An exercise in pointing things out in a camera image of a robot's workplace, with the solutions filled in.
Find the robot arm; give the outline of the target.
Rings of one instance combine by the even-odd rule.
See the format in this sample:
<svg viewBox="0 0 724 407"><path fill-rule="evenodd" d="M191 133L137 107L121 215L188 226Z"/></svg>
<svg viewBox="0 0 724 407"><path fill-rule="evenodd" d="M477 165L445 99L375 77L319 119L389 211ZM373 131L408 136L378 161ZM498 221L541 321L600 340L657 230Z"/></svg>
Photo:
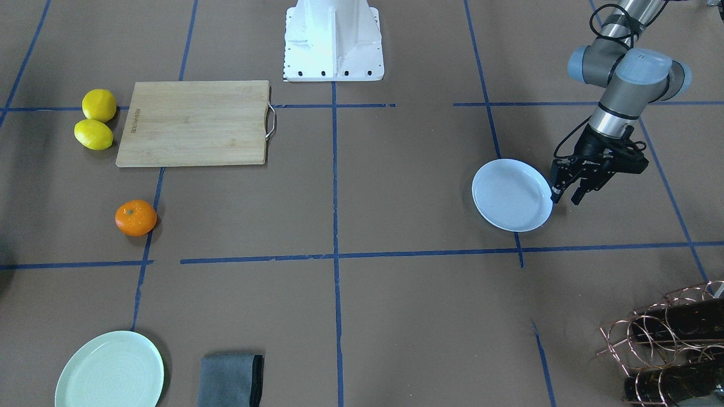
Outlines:
<svg viewBox="0 0 724 407"><path fill-rule="evenodd" d="M550 170L551 201L576 186L572 203L601 190L616 174L640 174L648 167L643 141L631 141L644 109L679 96L691 85L690 67L636 42L665 9L665 1L617 1L600 29L590 20L594 41L576 49L568 61L569 77L604 90L596 108L574 132L571 154L554 153Z"/></svg>

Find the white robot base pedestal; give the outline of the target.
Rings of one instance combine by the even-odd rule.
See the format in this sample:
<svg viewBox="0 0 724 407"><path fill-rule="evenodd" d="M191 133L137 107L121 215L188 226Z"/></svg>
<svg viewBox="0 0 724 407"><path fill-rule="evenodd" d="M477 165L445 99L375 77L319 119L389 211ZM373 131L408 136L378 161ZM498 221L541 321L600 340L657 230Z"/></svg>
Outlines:
<svg viewBox="0 0 724 407"><path fill-rule="evenodd" d="M380 13L367 1L298 1L285 14L283 80L380 81Z"/></svg>

